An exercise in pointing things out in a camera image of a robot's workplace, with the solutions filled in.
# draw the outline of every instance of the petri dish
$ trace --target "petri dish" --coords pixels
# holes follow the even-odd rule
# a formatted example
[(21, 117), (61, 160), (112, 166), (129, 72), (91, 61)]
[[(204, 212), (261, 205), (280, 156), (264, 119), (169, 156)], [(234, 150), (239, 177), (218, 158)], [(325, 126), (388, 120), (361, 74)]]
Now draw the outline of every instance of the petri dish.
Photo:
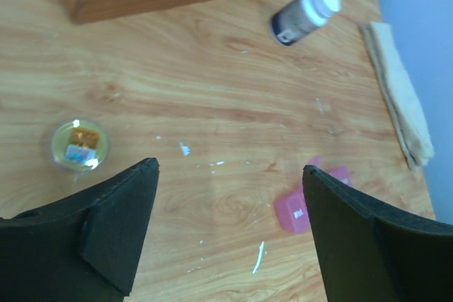
[(50, 153), (55, 163), (76, 172), (96, 169), (107, 158), (109, 149), (106, 130), (89, 120), (62, 124), (50, 142)]

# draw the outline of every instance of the white towel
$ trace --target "white towel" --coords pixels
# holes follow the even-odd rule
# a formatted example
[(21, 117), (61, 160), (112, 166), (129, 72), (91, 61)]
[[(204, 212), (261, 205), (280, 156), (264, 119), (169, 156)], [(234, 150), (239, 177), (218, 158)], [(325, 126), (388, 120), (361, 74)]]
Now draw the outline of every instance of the white towel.
[(422, 106), (396, 50), (391, 26), (371, 22), (363, 25), (362, 31), (409, 168), (427, 165), (434, 148)]

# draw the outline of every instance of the folded cloth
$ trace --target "folded cloth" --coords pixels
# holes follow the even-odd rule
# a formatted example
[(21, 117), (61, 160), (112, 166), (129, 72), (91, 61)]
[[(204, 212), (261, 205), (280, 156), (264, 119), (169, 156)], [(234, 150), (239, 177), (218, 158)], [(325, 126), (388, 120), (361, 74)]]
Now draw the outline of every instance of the folded cloth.
[(434, 148), (422, 106), (396, 50), (391, 26), (372, 21), (361, 29), (408, 166), (416, 169), (427, 165)]

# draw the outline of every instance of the wooden tabletop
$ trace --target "wooden tabletop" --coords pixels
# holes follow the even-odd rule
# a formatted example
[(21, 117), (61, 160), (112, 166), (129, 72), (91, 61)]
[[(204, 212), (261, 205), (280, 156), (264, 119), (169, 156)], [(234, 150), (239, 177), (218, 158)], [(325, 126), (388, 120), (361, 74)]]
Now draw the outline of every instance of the wooden tabletop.
[[(380, 19), (377, 1), (343, 0), (325, 28), (284, 48), (268, 20), (288, 1), (74, 25), (59, 0), (0, 0), (0, 215), (156, 157), (158, 192), (126, 301), (325, 301), (311, 232), (286, 233), (272, 208), (308, 159), (347, 165), (357, 189), (415, 214), (432, 217), (432, 207), (358, 29)], [(54, 129), (79, 117), (101, 123), (112, 147), (74, 176), (48, 148)]]

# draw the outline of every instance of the pink box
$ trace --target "pink box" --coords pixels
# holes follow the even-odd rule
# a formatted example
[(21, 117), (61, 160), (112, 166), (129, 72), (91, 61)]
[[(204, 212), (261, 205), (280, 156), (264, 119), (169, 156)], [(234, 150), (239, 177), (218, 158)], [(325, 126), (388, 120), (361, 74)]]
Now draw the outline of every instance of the pink box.
[[(319, 166), (321, 159), (315, 157), (307, 164)], [(328, 171), (330, 175), (337, 178), (347, 185), (352, 185), (348, 168), (340, 166)], [(309, 213), (306, 209), (304, 199), (304, 188), (302, 184), (299, 189), (292, 193), (276, 199), (274, 209), (277, 213), (278, 221), (283, 229), (289, 233), (302, 233), (310, 227)]]

